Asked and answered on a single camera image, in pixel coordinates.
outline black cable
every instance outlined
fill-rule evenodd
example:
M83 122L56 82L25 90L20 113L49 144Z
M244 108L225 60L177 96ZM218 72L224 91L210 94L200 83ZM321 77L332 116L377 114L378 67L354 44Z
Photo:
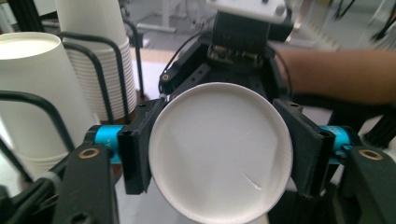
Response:
M290 70L289 70L288 66L286 65L285 59L279 53L276 53L276 56L279 58L279 60L283 64L283 67L285 68L286 76L288 77L289 97L290 97L290 99L292 99L293 98L293 86L291 85Z
M277 58L280 60L280 62L282 63L283 67L285 68L286 76L288 77L289 97L290 97L290 99L293 99L293 86L291 85L291 73L290 73L290 70L289 70L288 66L286 65L285 59L272 46L269 46L267 44L267 47L268 47L268 49L270 49L271 51L274 52L275 56L277 56Z
M29 176L29 174L27 174L26 170L23 168L20 161L15 157L14 153L12 153L12 151L8 148L8 146L1 137L0 137L0 150L4 153L4 155L8 158L8 160L15 166L15 168L17 168L17 170L21 173L23 180L25 182L32 183L33 182L32 178Z
M26 219L35 211L35 207L46 200L50 195L53 194L55 187L52 182L48 179L44 179L43 183L38 189L26 199L21 206L17 208L14 216L10 218L7 223L9 224L22 224L25 223Z
M44 182L44 179L38 179L35 181L31 186L29 186L28 189L25 189L22 191L20 194L14 196L12 198L12 203L19 207L21 204L24 203L35 191L41 186L41 184Z
M184 46L186 46L190 41L192 41L195 37L197 37L198 35L200 35L200 33L192 35L189 39L187 39L175 52L175 54L172 56L171 60L169 60L169 63L165 66L165 68L163 69L163 73L166 72L166 70L168 70L169 66L172 64L172 62L174 61L174 59L176 58L176 56L180 53L180 51L184 48Z

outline black metal bar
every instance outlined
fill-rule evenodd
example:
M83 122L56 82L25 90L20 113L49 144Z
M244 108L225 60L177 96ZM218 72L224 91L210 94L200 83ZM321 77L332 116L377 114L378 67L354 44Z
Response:
M54 183L47 178L42 179L42 184L29 196L27 200L22 202L7 223L31 223L27 220L29 220L30 215L32 215L35 209L37 209L38 205L54 195Z
M395 176L396 163L386 153L368 147L349 151L339 192L359 204L359 223L395 223Z
M367 117L363 115L364 115L363 113L362 115L360 115L360 114L353 114L344 111L334 110L332 112L332 116L330 117L328 125L333 125L333 126L344 125L351 127L354 130L360 130L364 122L367 120Z
M340 1L340 4L338 5L337 11L336 11L334 17L335 17L336 19L341 19L341 18L343 18L343 17L346 15L347 11L352 7L352 5L353 5L353 3L354 3L355 1L356 1L356 0L352 0L352 1L349 3L349 5L347 5L346 9L345 9L342 13L340 13L341 8L342 8L343 3L344 3L344 0L341 0L341 1Z
M33 0L8 0L9 6L23 32L44 32Z
M8 160L17 168L17 170L21 173L24 181L26 182L33 182L32 177L27 174L26 170L23 168L22 164L18 159L15 157L14 153L8 148L6 143L3 141L3 139L0 137L0 150L3 151L4 155L8 158Z
M98 77L100 91L102 93L103 100L105 102L105 108L106 108L109 122L110 122L110 124L114 124L114 117L113 117L113 112L111 110L110 98L108 97L108 93L107 93L105 75L103 74L103 68L102 68L102 65L101 65L98 57L96 57L96 55L90 49L87 49L87 48L85 48L81 45L78 45L78 44L64 43L64 47L66 49L77 50L77 51L85 54L85 56L87 56L91 60L93 67L95 68L96 75Z
M27 92L0 91L0 101L22 102L40 107L49 115L67 150L70 152L75 149L73 141L66 129L66 126L64 125L61 115L55 106L48 100Z
M109 154L102 145L69 154L52 223L119 223Z
M396 135L396 116L384 115L374 128L364 135L364 139L373 147L386 148Z
M384 38L385 34L387 33L387 30L389 29L389 27L396 22L396 2L393 5L392 11L390 12L390 15L388 17L387 22L385 23L385 26L376 34L373 36L373 40L380 40L382 38Z
M137 75L139 77L139 86L140 86L140 98L144 99L145 91L143 85L142 60L140 58L140 45L138 41L139 34L133 23L126 20L124 20L124 23L131 28L132 33L134 34L134 53L136 54Z
M124 114L125 114L125 122L127 124L130 123L131 120L129 118L128 100L127 100L126 87L125 87L125 76L124 76L124 72L123 72L122 56L121 56L119 46L117 46L116 43L114 43L112 40L110 40L108 38L104 38L104 37L96 36L96 35L81 35L81 34L76 34L76 33L71 33L71 32L60 32L58 34L58 36L61 39L63 39L64 37L67 37L67 38L73 38L73 39L82 40L82 41L104 43L104 44L108 44L111 48L113 48L114 53L116 54L117 67L119 69L119 75L120 75L120 86L121 86L122 104L124 107Z
M164 107L164 98L138 105L134 121L117 134L126 194L141 194L149 188L149 138Z
M328 185L325 177L335 135L320 129L295 103L275 99L273 105L290 132L293 145L291 178L297 192L307 197L318 197Z

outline metal rod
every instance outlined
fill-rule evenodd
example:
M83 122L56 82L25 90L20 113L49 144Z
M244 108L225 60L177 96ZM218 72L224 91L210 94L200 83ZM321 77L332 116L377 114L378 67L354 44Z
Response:
M387 30L389 29L389 27L392 26L392 24L393 24L394 22L396 22L396 15L395 15L395 13L396 13L396 2L395 2L395 4L393 5L392 11L390 12L390 15L389 15L389 17L388 17L388 20L387 20L387 22L385 23L385 26L381 29L381 31L379 31L376 35L373 36L373 40L382 39L382 38L386 35Z
M3 151L4 155L6 155L8 160L15 166L15 168L17 168L17 170L21 173L24 181L33 182L32 177L30 177L29 174L27 174L26 170L23 168L20 161L18 161L14 153L12 153L11 149L8 148L8 146L1 137L0 137L0 149Z
M33 0L9 0L9 6L24 32L44 32Z
M137 65L137 76L139 77L139 86L140 86L140 98L145 98L145 90L143 84L143 72L142 72L142 59L140 58L140 45L138 41L139 34L137 32L136 27L130 21L124 21L127 24L134 34L134 53L136 54L136 65Z
M113 112L111 110L110 98L108 97L108 93L107 93L105 75L103 74L103 68L98 57L96 57L96 55L90 49L87 49L78 44L64 43L64 47L66 49L77 50L85 54L91 60L93 67L95 68L96 75L98 77L99 87L103 96L103 100L105 102L107 117L109 119L110 124L114 124L115 122L114 122Z
M58 131L58 134L61 136L67 150L70 152L75 149L73 141L69 135L69 132L66 129L66 126L64 125L64 121L62 120L61 115L59 114L55 106L48 100L42 98L41 96L27 92L0 91L0 101L22 102L40 107L49 115L52 123Z
M346 9L345 9L342 13L340 13L341 8L342 8L343 3L344 3L344 0L341 0L341 1L340 1L340 4L338 5L337 11L336 11L336 13L335 13L335 18L337 19L337 18L342 18L342 17L344 17L344 16L346 15L347 11L349 10L349 8L352 7L353 3L355 3L355 1L356 1L356 0L352 0L352 1L349 3L349 5L347 5Z
M111 48L113 48L114 53L116 54L117 67L118 67L119 76L120 76L120 86L121 86L122 104L123 104L124 115L125 115L125 123L129 124L131 122L131 120L129 118L128 100L127 100L126 87L125 87L125 76L124 76L122 56L121 56L119 46L117 46L116 43L114 43L112 40L110 40L108 38L104 38L104 37L96 36L96 35L81 35L81 34L76 34L76 33L71 33L71 32L60 32L58 34L58 36L61 39L63 39L64 37L67 37L67 38L73 38L73 39L82 40L82 41L104 43L104 44L108 44Z

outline white robot part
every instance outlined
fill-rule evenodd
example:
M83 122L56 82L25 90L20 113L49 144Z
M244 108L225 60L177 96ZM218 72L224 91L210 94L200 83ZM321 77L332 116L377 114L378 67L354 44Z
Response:
M284 0L206 0L219 11L259 21L282 23L287 15Z

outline floor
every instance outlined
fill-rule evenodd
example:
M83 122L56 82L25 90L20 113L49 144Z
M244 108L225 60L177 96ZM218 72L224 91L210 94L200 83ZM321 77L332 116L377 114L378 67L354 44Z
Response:
M139 30L148 39L146 48L176 50L191 35L200 30L209 29L215 13L207 9L202 13L198 8L198 1L182 0L180 12L186 14L184 18L171 18L171 26L177 28L173 34L150 30ZM130 13L128 20L134 24L139 22L161 24L161 1L159 0L132 0L126 4ZM370 41L370 37L383 25L383 19L369 24L376 8L364 10L352 8L343 19L335 21L332 15L335 5L328 6L314 1L304 22L299 29L290 36L290 44L312 49L374 49L377 43ZM328 111L317 111L308 108L306 114L317 123L324 123L329 116ZM15 170L7 164L7 160L0 156L0 184L8 186L9 193L15 195L19 191L18 178Z

